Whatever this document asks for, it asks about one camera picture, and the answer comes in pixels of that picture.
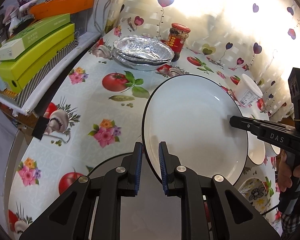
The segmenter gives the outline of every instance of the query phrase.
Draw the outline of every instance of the glass jar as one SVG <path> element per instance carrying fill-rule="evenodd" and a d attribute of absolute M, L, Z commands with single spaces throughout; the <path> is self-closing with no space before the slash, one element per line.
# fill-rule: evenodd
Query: glass jar
<path fill-rule="evenodd" d="M 174 58 L 172 61 L 177 61 L 180 57 L 180 52 L 186 39 L 189 37 L 189 32 L 191 30 L 179 23 L 171 24 L 170 34 L 166 44 L 173 50 Z"/>

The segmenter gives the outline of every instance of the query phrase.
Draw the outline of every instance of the green box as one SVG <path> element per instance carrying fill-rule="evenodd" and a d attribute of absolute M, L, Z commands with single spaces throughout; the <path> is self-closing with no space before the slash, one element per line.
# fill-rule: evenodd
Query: green box
<path fill-rule="evenodd" d="M 0 48 L 0 61 L 16 59 L 38 40 L 69 22 L 70 14 L 60 14 L 30 25 Z"/>
<path fill-rule="evenodd" d="M 9 90 L 20 93 L 61 49 L 74 40 L 74 24 L 60 27 L 28 50 L 18 61 L 0 63 L 0 77 Z"/>

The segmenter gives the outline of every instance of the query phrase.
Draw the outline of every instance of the container label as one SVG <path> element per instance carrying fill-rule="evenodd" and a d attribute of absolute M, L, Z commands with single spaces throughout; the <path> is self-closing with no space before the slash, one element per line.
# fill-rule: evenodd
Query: container label
<path fill-rule="evenodd" d="M 240 100 L 240 104 L 243 106 L 247 106 L 251 104 L 253 101 L 256 101 L 258 97 L 252 93 L 250 90 L 246 91 Z"/>
<path fill-rule="evenodd" d="M 168 37 L 167 45 L 174 51 L 174 52 L 181 52 L 181 49 L 183 47 L 183 43 L 181 43 L 182 40 L 179 38 L 176 38 L 174 36 L 171 36 L 171 34 Z"/>

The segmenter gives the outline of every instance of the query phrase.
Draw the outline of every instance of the white plate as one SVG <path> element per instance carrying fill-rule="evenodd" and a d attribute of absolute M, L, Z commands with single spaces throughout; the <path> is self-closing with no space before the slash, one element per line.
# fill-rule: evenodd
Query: white plate
<path fill-rule="evenodd" d="M 233 115 L 242 116 L 236 103 L 207 78 L 179 75 L 163 82 L 148 100 L 142 120 L 145 152 L 155 175 L 161 179 L 158 146 L 165 141 L 182 165 L 202 176 L 221 174 L 234 184 L 247 159 L 248 135 L 230 126 Z"/>

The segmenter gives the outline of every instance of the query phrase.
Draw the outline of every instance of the human hand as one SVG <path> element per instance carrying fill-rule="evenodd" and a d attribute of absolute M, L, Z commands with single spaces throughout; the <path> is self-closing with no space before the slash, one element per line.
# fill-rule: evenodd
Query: human hand
<path fill-rule="evenodd" d="M 278 172 L 278 186 L 281 192 L 285 192 L 287 188 L 291 188 L 292 186 L 292 171 L 289 165 L 287 165 L 286 161 L 287 154 L 285 151 L 282 151 Z M 293 176 L 300 178 L 300 165 L 293 170 Z"/>

